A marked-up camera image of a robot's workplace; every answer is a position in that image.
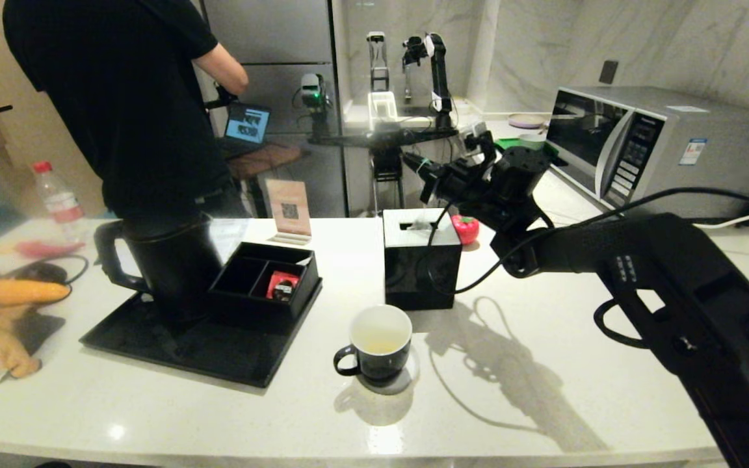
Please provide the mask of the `black electric kettle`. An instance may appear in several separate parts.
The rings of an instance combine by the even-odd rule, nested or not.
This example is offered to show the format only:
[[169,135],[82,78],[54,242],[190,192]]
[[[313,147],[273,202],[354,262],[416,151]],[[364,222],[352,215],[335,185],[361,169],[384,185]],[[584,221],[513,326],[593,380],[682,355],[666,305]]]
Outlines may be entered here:
[[129,218],[98,226],[93,239],[110,282],[150,295],[169,322],[195,322],[221,271],[210,227],[202,213]]

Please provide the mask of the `red tomato-shaped timer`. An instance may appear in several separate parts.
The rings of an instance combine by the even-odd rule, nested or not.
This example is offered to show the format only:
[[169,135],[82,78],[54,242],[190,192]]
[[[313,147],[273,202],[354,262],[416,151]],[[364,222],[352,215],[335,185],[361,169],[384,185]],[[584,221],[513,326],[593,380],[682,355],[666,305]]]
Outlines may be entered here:
[[469,246],[476,242],[481,224],[475,217],[454,215],[451,222],[458,237],[460,237],[462,246]]

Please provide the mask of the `black tissue box white lid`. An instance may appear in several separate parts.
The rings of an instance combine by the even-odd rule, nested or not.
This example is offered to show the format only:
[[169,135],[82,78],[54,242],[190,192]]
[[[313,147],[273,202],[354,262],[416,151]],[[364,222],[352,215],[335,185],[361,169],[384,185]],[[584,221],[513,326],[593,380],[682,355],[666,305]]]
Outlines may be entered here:
[[389,209],[381,216],[384,299],[405,311],[449,310],[460,273],[462,244],[450,216],[428,208],[433,231],[410,231],[422,209]]

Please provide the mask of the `chrome metal stand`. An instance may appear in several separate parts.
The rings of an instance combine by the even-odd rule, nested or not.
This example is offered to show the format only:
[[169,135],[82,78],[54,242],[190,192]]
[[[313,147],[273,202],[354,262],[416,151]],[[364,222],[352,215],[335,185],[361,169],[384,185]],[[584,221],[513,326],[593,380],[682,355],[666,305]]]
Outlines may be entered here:
[[382,31],[371,31],[367,33],[366,41],[369,48],[371,92],[387,92],[390,85],[386,35]]

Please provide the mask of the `grey device with green light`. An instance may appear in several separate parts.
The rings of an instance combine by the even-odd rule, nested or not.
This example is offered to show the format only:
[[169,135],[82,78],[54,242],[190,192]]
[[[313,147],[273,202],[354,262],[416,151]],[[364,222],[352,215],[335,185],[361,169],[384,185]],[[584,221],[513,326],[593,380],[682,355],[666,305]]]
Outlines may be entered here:
[[330,98],[324,77],[307,72],[300,81],[300,100],[310,119],[312,141],[321,141],[330,136]]

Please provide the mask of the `brown QR code sign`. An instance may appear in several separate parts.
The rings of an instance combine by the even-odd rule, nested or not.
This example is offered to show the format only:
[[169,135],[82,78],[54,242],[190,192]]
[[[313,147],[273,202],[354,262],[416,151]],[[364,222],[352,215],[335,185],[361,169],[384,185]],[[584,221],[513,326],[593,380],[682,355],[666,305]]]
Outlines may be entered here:
[[267,196],[276,234],[271,242],[305,246],[312,240],[306,184],[303,181],[267,179]]

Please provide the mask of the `brown wooden table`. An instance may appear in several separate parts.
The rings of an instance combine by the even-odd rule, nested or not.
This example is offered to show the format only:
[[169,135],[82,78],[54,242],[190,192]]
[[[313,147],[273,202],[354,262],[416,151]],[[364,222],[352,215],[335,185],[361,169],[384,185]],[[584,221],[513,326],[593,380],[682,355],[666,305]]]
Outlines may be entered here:
[[255,151],[227,159],[227,166],[235,179],[246,181],[273,171],[289,163],[294,163],[303,156],[300,146],[267,144]]

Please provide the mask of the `open laptop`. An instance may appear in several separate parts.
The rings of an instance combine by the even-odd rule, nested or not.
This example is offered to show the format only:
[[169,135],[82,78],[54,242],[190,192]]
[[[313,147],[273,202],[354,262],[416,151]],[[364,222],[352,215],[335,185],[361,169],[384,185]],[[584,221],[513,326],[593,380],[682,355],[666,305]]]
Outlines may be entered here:
[[270,117],[271,109],[266,106],[232,101],[224,136],[217,139],[223,157],[236,158],[264,148]]

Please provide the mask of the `black mug white inside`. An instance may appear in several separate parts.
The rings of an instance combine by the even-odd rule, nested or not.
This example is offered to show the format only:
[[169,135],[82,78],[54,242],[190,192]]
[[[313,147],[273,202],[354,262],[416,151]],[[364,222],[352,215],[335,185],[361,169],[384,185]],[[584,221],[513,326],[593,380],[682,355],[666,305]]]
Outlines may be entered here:
[[332,364],[341,376],[389,382],[404,369],[414,326],[403,310],[374,305],[360,311],[348,327],[350,343],[337,350]]

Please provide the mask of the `grey steel refrigerator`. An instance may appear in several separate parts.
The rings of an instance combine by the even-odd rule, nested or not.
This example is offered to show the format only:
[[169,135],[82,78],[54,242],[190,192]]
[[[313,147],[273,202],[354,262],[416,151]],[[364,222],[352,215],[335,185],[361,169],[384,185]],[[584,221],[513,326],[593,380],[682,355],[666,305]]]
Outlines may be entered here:
[[300,100],[301,77],[324,77],[330,98],[330,136],[341,134],[331,0],[200,0],[211,32],[248,72],[241,103],[271,109],[265,145],[300,146],[294,163],[244,183],[256,216],[269,215],[267,179],[303,181],[312,217],[348,214],[345,155],[341,146],[314,145]]

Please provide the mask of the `black compartment organizer box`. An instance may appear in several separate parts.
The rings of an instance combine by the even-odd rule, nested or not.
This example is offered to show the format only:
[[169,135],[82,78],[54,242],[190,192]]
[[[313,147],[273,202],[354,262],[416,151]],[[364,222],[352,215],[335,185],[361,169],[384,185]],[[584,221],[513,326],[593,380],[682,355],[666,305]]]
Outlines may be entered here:
[[[290,302],[265,296],[274,270],[300,276]],[[242,242],[210,286],[208,296],[220,322],[255,331],[289,333],[307,316],[321,287],[315,252]]]

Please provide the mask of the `black serving tray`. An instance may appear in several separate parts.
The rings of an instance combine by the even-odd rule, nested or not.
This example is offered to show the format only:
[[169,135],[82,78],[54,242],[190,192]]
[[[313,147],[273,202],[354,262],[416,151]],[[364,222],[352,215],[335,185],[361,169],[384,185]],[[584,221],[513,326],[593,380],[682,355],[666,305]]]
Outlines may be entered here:
[[80,343],[123,358],[137,359],[219,380],[267,388],[323,289],[319,278],[301,315],[274,331],[228,324],[208,317],[193,324],[167,322],[155,302],[138,293],[126,300]]

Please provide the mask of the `person in black shirt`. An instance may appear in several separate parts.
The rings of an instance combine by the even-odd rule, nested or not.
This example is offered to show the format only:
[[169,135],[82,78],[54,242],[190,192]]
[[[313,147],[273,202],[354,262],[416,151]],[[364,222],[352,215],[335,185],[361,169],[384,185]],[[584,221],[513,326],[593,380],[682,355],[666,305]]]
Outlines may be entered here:
[[191,0],[4,0],[2,21],[114,215],[248,216],[195,71],[235,96],[249,77]]

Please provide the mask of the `pink flat item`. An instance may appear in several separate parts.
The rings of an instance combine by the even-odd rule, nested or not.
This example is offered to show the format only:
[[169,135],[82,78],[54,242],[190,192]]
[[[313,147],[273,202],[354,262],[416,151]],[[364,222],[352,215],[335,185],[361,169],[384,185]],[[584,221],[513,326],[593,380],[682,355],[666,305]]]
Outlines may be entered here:
[[86,246],[85,242],[54,244],[36,240],[35,242],[19,242],[13,246],[13,249],[29,259],[45,259],[70,255],[80,251],[83,246]]

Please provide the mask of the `orange plush piece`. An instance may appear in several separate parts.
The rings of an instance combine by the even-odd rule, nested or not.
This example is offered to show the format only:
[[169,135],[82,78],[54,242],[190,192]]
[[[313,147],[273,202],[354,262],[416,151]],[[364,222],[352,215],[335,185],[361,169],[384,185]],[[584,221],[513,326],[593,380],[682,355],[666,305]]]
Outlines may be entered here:
[[0,279],[0,306],[53,304],[72,293],[71,285],[33,279]]

